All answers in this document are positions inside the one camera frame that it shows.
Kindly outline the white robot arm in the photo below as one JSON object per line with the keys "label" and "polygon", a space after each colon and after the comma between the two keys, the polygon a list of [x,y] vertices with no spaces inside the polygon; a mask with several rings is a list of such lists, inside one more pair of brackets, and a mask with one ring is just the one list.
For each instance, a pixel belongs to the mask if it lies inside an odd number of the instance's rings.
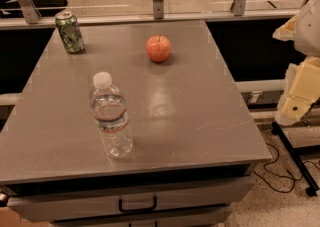
{"label": "white robot arm", "polygon": [[288,66],[275,113],[278,124],[290,126],[299,122],[320,98],[320,0],[309,0],[272,37],[293,41],[295,50],[306,56],[299,65]]}

